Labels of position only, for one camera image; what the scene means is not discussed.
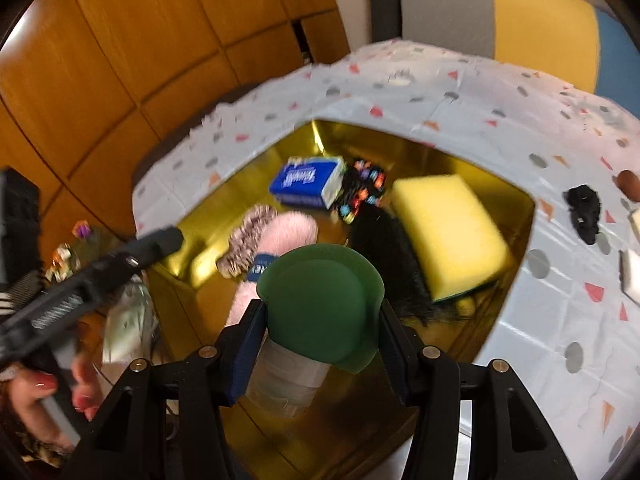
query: yellow sponge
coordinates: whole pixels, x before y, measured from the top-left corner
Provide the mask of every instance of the yellow sponge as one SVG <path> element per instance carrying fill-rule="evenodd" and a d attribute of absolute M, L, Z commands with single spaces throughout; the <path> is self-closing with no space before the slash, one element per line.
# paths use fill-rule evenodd
<path fill-rule="evenodd" d="M 482 285 L 506 268 L 507 243 L 459 175 L 396 180 L 392 202 L 434 301 Z"/>

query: wooden wall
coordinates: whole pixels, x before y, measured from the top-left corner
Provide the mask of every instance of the wooden wall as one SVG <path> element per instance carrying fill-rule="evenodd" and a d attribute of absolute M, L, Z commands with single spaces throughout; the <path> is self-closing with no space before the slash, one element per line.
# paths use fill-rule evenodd
<path fill-rule="evenodd" d="M 135 232 L 140 158 L 238 84 L 348 53 L 335 0 L 35 0 L 0 50 L 0 166 L 42 190 L 42 255 L 77 219 Z"/>

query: pink fuzzy sock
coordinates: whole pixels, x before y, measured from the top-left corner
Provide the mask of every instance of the pink fuzzy sock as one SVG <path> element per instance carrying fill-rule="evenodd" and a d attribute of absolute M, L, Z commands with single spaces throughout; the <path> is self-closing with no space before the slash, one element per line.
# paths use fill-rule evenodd
<path fill-rule="evenodd" d="M 249 302 L 258 298 L 255 287 L 257 277 L 264 271 L 264 268 L 252 272 L 256 265 L 267 266 L 270 260 L 273 260 L 269 255 L 282 256 L 298 247 L 315 244 L 317 239 L 318 226 L 311 216 L 299 211 L 290 211 L 276 216 L 264 228 L 256 251 L 254 266 L 249 270 L 248 278 L 254 278 L 255 281 L 241 282 L 238 285 L 225 326 L 240 323 Z"/>

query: human hand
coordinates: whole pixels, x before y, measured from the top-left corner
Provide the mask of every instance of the human hand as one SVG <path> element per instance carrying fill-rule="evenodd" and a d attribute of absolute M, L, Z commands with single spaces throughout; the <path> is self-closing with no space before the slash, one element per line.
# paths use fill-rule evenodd
<path fill-rule="evenodd" d="M 71 366 L 71 372 L 78 383 L 72 392 L 73 405 L 76 411 L 92 420 L 102 403 L 102 392 L 89 355 L 80 352 Z M 53 375 L 21 368 L 9 384 L 9 398 L 15 413 L 35 438 L 66 449 L 71 446 L 69 439 L 40 403 L 41 399 L 53 395 L 57 389 L 58 382 Z"/>

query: metal screw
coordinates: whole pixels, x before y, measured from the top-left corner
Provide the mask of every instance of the metal screw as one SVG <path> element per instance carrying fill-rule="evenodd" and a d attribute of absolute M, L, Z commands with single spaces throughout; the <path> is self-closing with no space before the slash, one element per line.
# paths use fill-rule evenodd
<path fill-rule="evenodd" d="M 129 368 L 134 372 L 141 372 L 146 368 L 146 359 L 136 359 L 132 361 Z"/>
<path fill-rule="evenodd" d="M 507 361 L 503 361 L 502 359 L 496 359 L 492 364 L 494 370 L 496 372 L 500 372 L 501 374 L 507 372 L 509 370 L 509 363 Z"/>
<path fill-rule="evenodd" d="M 440 357 L 440 350 L 438 350 L 435 346 L 425 346 L 422 349 L 422 355 L 424 355 L 428 359 L 437 359 Z"/>
<path fill-rule="evenodd" d="M 198 355 L 205 359 L 211 359 L 218 354 L 218 350 L 216 350 L 215 346 L 207 345 L 203 346 L 200 350 L 198 350 Z"/>

